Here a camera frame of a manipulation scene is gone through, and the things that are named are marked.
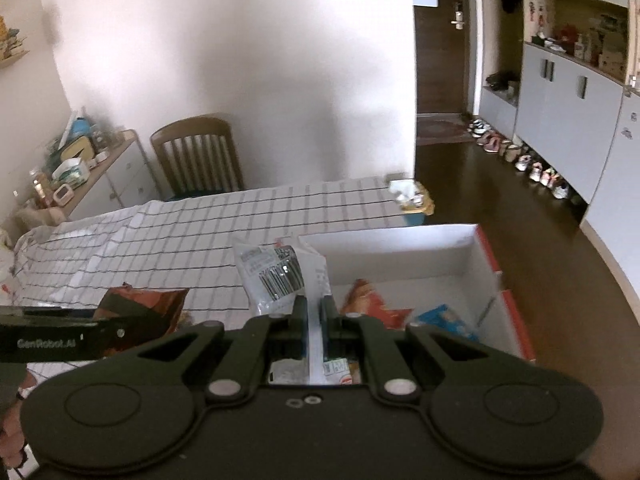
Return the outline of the left hand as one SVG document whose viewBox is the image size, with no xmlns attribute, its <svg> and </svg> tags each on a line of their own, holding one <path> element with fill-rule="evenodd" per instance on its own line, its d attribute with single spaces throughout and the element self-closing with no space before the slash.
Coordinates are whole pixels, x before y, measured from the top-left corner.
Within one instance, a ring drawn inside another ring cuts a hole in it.
<svg viewBox="0 0 640 480">
<path fill-rule="evenodd" d="M 25 436 L 21 425 L 21 408 L 25 388 L 17 390 L 16 399 L 6 410 L 1 421 L 1 467 L 12 469 L 21 466 L 25 460 Z"/>
</svg>

